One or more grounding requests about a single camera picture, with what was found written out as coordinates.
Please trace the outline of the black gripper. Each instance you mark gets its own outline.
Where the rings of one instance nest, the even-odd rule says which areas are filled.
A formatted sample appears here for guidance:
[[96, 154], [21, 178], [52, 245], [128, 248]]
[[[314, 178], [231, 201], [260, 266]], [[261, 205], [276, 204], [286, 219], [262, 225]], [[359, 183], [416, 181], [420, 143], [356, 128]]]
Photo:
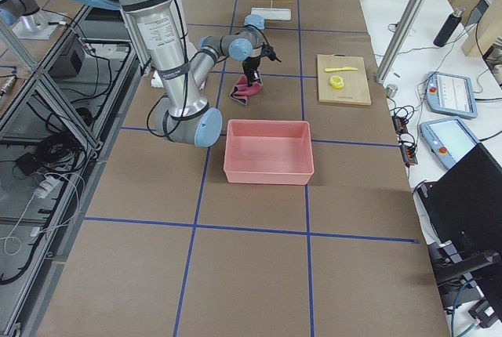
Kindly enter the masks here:
[[242, 62], [243, 73], [246, 77], [247, 86], [252, 86], [253, 81], [259, 81], [259, 71], [258, 68], [260, 66], [260, 58], [259, 57], [248, 57]]

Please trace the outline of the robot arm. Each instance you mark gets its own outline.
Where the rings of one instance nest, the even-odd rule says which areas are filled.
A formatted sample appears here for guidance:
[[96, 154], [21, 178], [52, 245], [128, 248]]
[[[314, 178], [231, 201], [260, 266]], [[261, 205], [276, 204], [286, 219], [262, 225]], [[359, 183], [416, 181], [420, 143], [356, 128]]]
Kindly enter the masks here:
[[132, 17], [137, 34], [134, 43], [145, 45], [147, 59], [157, 70], [166, 91], [154, 108], [155, 134], [175, 143], [210, 147], [219, 138], [223, 118], [199, 92], [201, 84], [216, 62], [231, 57], [243, 63], [247, 85], [259, 78], [257, 68], [262, 57], [275, 57], [264, 36], [264, 19], [248, 15], [237, 34], [209, 36], [189, 57], [182, 16], [171, 8], [179, 0], [75, 0], [83, 5], [119, 10]]

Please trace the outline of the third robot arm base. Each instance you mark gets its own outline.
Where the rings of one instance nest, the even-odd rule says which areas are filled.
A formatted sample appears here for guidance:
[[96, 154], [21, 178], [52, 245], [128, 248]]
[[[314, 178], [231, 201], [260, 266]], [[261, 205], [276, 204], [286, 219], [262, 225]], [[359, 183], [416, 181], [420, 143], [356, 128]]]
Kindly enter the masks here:
[[36, 0], [1, 0], [1, 19], [19, 39], [49, 40], [58, 26]]

